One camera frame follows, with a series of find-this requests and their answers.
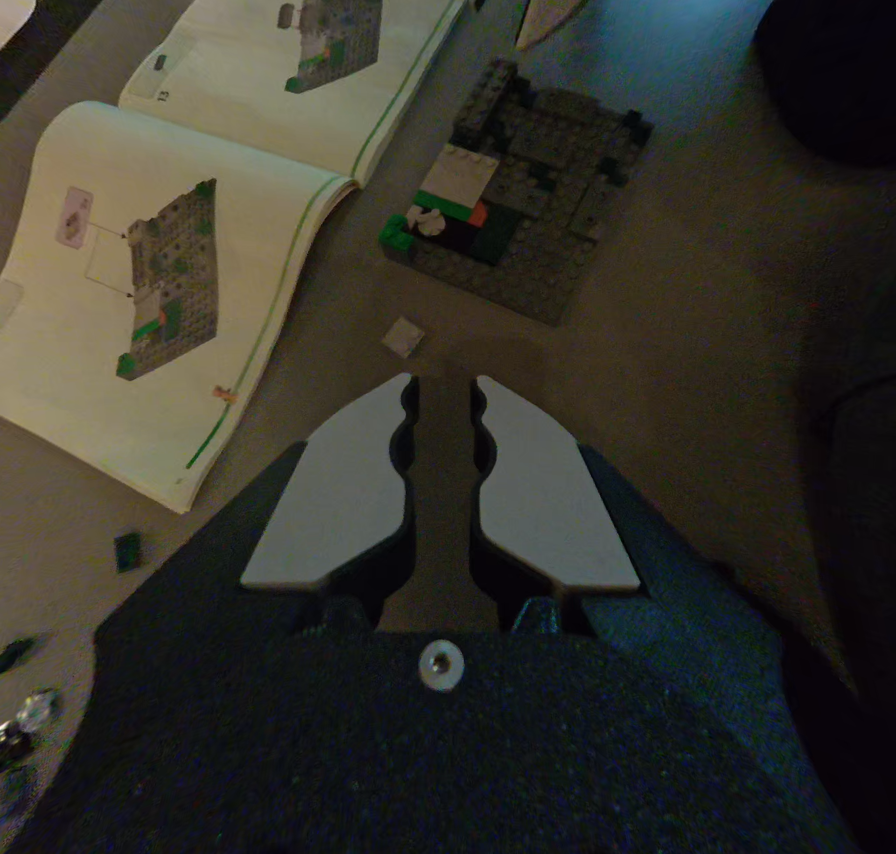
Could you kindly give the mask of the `pale grey square brick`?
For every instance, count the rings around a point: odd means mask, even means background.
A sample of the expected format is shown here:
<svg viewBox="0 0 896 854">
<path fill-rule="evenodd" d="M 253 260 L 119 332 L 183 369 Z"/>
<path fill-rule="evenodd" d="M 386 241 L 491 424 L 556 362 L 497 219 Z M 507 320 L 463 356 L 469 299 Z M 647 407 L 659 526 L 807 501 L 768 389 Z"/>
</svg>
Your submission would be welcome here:
<svg viewBox="0 0 896 854">
<path fill-rule="evenodd" d="M 404 316 L 395 320 L 381 339 L 389 352 L 402 359 L 411 358 L 424 340 L 425 332 Z"/>
</svg>

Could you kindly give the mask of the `green LEGO brick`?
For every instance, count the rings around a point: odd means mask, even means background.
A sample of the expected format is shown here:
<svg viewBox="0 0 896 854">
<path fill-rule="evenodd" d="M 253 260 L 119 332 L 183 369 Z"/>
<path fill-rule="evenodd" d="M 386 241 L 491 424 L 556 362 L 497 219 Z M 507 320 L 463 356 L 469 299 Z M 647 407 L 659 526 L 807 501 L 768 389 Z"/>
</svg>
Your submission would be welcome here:
<svg viewBox="0 0 896 854">
<path fill-rule="evenodd" d="M 653 131 L 640 111 L 536 88 L 495 58 L 379 246 L 395 263 L 557 326 Z"/>
</svg>

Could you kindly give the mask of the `grey desk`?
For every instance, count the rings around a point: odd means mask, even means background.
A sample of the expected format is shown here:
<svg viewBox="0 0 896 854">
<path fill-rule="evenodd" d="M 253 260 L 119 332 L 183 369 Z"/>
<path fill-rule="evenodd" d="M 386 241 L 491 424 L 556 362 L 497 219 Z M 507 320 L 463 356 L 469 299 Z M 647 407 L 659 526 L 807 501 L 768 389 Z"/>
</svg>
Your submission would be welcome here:
<svg viewBox="0 0 896 854">
<path fill-rule="evenodd" d="M 632 0 L 639 28 L 569 27 L 521 73 L 584 83 L 656 122 L 573 297 L 573 326 L 511 316 L 396 263 L 365 271 L 410 206 L 527 0 L 454 22 L 365 184 L 317 233 L 280 335 L 191 509 L 176 513 L 46 440 L 2 453 L 4 637 L 53 631 L 28 679 L 65 685 L 71 740 L 8 852 L 894 852 L 894 713 L 806 691 L 792 646 L 716 564 L 774 580 L 805 617 L 795 384 L 818 258 L 870 232 L 849 195 L 752 120 L 717 123 L 718 58 L 750 0 Z M 414 355 L 381 339 L 404 316 Z M 240 578 L 308 437 L 400 373 L 420 381 L 417 557 L 372 627 L 351 596 Z M 509 631 L 469 571 L 470 388 L 488 376 L 558 420 L 642 579 L 560 625 Z M 142 535 L 117 574 L 114 537 Z"/>
</svg>

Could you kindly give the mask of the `dark round object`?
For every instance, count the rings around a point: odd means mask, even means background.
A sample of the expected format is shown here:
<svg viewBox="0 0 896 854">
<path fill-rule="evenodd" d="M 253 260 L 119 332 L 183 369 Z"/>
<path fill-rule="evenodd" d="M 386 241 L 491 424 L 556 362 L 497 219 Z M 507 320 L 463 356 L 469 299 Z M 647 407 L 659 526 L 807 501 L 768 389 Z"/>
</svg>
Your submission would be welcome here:
<svg viewBox="0 0 896 854">
<path fill-rule="evenodd" d="M 895 0 L 772 0 L 754 43 L 770 101 L 801 145 L 894 169 Z"/>
</svg>

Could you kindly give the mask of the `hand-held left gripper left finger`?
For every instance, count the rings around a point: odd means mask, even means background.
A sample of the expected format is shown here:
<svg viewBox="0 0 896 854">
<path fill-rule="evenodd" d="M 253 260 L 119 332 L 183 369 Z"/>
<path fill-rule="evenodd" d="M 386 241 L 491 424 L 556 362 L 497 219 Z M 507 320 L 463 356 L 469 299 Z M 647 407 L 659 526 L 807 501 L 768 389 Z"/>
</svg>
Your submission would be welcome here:
<svg viewBox="0 0 896 854">
<path fill-rule="evenodd" d="M 248 591 L 352 597 L 369 624 L 411 577 L 420 381 L 400 373 L 308 437 L 240 578 Z"/>
</svg>

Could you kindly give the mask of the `brick building instruction booklet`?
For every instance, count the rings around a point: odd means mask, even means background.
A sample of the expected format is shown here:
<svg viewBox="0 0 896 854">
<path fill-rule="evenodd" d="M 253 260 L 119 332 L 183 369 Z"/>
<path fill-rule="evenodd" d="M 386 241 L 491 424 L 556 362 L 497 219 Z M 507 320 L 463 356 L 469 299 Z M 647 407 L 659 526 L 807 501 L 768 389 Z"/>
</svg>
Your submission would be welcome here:
<svg viewBox="0 0 896 854">
<path fill-rule="evenodd" d="M 467 0 L 192 0 L 42 133 L 2 271 L 2 419 L 188 512 L 308 251 Z"/>
</svg>

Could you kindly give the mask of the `clear small brick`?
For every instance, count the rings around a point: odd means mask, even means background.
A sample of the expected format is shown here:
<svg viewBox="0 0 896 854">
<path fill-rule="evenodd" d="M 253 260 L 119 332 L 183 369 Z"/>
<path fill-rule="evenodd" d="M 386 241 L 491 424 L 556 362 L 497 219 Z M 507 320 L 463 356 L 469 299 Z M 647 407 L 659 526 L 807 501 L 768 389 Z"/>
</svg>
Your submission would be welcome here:
<svg viewBox="0 0 896 854">
<path fill-rule="evenodd" d="M 35 735 L 55 721 L 61 708 L 60 691 L 53 688 L 40 689 L 28 695 L 16 714 L 20 730 Z"/>
</svg>

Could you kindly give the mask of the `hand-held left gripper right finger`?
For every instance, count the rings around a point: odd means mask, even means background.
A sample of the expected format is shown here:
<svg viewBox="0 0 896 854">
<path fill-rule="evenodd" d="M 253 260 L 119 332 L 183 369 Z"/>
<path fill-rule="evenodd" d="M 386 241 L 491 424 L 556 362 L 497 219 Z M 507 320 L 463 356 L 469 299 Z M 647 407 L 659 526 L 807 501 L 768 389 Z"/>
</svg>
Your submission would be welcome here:
<svg viewBox="0 0 896 854">
<path fill-rule="evenodd" d="M 470 388 L 474 486 L 469 571 L 509 631 L 530 600 L 546 599 L 560 625 L 584 622 L 581 602 L 628 598 L 642 579 L 577 438 L 494 378 Z"/>
</svg>

